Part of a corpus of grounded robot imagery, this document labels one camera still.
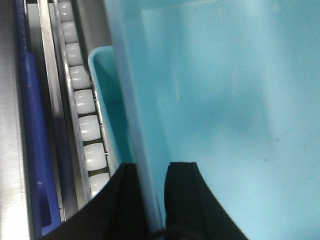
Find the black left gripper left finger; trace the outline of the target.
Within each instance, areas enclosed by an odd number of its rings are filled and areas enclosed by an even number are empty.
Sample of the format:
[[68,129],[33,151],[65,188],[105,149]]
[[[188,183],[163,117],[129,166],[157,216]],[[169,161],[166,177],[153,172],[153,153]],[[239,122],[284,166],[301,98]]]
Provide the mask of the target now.
[[148,240],[150,230],[134,163],[122,163],[102,190],[44,240]]

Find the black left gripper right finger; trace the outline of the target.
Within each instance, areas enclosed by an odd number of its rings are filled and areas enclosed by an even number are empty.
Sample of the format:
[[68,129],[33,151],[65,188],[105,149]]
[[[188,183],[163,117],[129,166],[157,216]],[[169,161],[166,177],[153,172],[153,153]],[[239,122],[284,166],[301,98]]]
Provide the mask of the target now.
[[167,240],[245,240],[196,163],[170,163],[164,188]]

